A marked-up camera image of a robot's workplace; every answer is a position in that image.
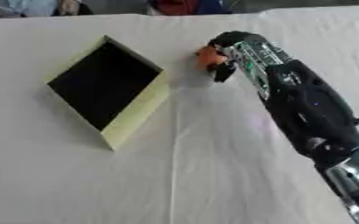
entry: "small orange toy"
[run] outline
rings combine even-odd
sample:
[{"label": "small orange toy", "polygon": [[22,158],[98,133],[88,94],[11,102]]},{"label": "small orange toy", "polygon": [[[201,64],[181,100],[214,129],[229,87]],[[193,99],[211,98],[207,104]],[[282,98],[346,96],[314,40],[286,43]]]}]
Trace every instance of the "small orange toy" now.
[{"label": "small orange toy", "polygon": [[220,55],[211,45],[204,46],[197,53],[197,66],[202,70],[210,70],[210,67],[216,67],[227,61],[226,56]]}]

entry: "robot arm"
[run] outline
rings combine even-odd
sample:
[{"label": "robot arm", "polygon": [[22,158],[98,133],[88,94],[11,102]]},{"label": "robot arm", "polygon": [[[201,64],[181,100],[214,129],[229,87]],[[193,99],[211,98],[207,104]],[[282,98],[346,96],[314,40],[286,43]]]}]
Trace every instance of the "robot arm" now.
[{"label": "robot arm", "polygon": [[349,105],[302,62],[257,34],[225,32],[198,55],[215,81],[242,70],[293,148],[314,161],[359,224],[359,118]]}]

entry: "table surface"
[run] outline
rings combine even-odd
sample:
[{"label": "table surface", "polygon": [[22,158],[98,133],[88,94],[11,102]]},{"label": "table surface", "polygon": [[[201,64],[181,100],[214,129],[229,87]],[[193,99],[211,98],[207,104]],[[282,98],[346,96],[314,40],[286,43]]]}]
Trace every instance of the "table surface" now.
[{"label": "table surface", "polygon": [[[232,30],[304,61],[359,116],[359,7],[1,19],[0,224],[352,223],[249,82],[195,69],[196,49]],[[116,152],[44,84],[103,35],[165,68],[172,91]]]}]

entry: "open box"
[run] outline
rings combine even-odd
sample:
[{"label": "open box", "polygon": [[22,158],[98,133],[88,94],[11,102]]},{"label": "open box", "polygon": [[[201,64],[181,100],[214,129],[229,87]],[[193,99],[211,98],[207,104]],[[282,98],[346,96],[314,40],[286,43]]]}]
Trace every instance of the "open box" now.
[{"label": "open box", "polygon": [[79,55],[47,85],[113,150],[168,96],[163,69],[109,37]]}]

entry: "floor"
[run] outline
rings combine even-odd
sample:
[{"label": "floor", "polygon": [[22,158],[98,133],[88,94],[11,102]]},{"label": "floor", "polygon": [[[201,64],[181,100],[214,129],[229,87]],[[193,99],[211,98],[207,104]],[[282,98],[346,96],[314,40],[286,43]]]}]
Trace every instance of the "floor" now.
[{"label": "floor", "polygon": [[[145,14],[147,12],[147,1],[148,0],[82,0],[95,14]],[[249,13],[274,8],[359,5],[359,0],[223,0],[223,4],[234,13]]]}]

